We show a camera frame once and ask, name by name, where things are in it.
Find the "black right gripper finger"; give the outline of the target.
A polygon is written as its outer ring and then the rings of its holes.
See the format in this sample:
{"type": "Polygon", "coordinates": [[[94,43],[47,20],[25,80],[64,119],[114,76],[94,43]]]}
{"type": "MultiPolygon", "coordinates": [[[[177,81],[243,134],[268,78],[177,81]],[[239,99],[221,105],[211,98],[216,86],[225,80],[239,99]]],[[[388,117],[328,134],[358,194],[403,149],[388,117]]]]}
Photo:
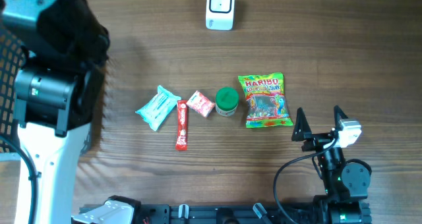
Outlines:
{"type": "Polygon", "coordinates": [[[334,122],[336,129],[341,129],[340,121],[342,119],[348,119],[348,116],[342,111],[339,105],[336,105],[334,107],[334,122]]]}
{"type": "Polygon", "coordinates": [[[310,140],[312,137],[312,130],[307,122],[304,110],[302,107],[297,109],[296,123],[293,129],[292,141],[310,140]]]}

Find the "Haribo gummy worms bag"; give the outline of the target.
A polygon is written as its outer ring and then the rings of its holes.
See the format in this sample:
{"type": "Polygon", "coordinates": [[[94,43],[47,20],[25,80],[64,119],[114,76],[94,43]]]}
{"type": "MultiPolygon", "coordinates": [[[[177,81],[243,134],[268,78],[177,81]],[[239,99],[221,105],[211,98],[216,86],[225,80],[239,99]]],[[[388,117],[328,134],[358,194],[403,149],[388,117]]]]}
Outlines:
{"type": "Polygon", "coordinates": [[[247,128],[293,126],[284,93],[284,74],[238,76],[248,104],[247,128]]]}

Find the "green lid jar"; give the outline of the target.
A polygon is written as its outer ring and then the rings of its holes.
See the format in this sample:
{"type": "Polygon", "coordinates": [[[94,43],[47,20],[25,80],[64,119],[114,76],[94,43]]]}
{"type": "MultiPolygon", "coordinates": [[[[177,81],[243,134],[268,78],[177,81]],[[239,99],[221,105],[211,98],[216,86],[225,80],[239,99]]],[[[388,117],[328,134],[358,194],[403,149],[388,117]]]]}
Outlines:
{"type": "Polygon", "coordinates": [[[239,94],[234,88],[224,87],[216,94],[216,111],[224,117],[232,116],[239,103],[239,94]]]}

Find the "red white small box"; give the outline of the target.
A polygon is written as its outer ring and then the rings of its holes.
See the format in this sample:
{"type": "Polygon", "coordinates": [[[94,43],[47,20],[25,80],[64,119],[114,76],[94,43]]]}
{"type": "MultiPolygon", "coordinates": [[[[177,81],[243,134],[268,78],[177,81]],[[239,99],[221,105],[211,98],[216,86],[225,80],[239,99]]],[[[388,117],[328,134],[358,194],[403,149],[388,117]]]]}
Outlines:
{"type": "Polygon", "coordinates": [[[215,103],[198,90],[187,100],[187,105],[205,118],[209,116],[215,107],[215,103]]]}

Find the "small red packet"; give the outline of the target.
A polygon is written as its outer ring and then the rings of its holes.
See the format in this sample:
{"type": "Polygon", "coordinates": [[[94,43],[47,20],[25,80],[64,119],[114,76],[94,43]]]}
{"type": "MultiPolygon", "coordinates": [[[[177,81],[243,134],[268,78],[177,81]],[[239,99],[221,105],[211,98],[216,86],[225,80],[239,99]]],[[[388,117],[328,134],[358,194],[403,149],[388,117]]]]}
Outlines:
{"type": "Polygon", "coordinates": [[[187,150],[187,122],[188,122],[188,107],[187,100],[179,100],[177,102],[177,139],[175,149],[177,151],[187,150]]]}

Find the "teal wet wipes pack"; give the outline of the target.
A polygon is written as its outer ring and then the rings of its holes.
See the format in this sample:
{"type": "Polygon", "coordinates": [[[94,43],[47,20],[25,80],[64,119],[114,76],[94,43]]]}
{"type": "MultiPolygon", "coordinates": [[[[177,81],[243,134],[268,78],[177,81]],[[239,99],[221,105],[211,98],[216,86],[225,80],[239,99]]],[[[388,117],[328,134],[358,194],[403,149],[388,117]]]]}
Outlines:
{"type": "Polygon", "coordinates": [[[140,115],[153,131],[157,131],[179,100],[181,97],[159,85],[157,94],[135,113],[140,115]]]}

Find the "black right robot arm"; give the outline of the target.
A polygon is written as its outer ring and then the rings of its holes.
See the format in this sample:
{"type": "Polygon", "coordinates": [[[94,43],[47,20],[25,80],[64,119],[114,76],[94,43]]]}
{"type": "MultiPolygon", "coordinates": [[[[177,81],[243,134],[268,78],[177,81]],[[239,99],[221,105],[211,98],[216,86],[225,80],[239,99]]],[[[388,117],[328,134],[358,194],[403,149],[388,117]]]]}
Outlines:
{"type": "Polygon", "coordinates": [[[339,106],[334,107],[334,128],[313,133],[302,108],[297,110],[292,140],[302,142],[304,152],[316,152],[314,166],[322,179],[325,195],[315,196],[317,223],[371,223],[368,198],[372,169],[360,159],[346,160],[343,149],[354,144],[362,133],[359,121],[350,119],[339,106]]]}

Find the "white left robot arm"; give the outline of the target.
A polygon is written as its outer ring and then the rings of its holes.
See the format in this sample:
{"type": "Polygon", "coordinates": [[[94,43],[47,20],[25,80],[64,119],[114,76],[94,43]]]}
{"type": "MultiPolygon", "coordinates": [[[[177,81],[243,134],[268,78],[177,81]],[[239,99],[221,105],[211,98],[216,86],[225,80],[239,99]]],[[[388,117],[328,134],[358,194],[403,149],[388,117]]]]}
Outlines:
{"type": "Polygon", "coordinates": [[[110,46],[87,0],[1,0],[1,20],[21,42],[14,81],[20,156],[16,223],[134,223],[140,203],[121,196],[72,215],[76,168],[86,142],[110,46]]]}

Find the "white barcode scanner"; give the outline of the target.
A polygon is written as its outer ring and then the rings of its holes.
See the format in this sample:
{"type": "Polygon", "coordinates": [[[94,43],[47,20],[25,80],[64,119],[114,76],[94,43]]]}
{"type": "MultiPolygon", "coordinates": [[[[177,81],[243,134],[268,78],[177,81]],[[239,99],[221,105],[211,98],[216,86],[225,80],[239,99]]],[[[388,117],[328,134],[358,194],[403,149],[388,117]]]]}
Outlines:
{"type": "Polygon", "coordinates": [[[235,0],[206,0],[206,27],[229,31],[233,28],[235,0]]]}

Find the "grey plastic shopping basket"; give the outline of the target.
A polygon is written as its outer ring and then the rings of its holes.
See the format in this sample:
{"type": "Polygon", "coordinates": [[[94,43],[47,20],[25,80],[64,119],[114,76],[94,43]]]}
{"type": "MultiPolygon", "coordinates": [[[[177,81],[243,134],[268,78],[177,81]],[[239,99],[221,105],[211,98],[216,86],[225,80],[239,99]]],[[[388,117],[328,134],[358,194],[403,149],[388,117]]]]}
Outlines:
{"type": "MultiPolygon", "coordinates": [[[[18,70],[25,62],[25,53],[21,48],[21,41],[1,24],[1,135],[16,142],[18,141],[18,121],[13,117],[15,91],[14,83],[18,70]]],[[[80,155],[86,154],[92,147],[92,129],[84,141],[80,155]]],[[[1,140],[1,162],[19,161],[17,152],[1,140]]]]}

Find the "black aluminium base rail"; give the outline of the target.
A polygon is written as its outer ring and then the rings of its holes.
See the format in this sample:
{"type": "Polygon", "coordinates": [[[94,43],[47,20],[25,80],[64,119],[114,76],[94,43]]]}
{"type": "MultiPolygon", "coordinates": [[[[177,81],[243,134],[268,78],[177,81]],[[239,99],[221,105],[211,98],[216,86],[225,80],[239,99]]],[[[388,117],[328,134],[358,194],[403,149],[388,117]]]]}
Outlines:
{"type": "Polygon", "coordinates": [[[181,204],[143,204],[134,223],[329,223],[330,220],[312,204],[286,206],[281,212],[276,206],[262,209],[246,206],[190,206],[181,204]]]}

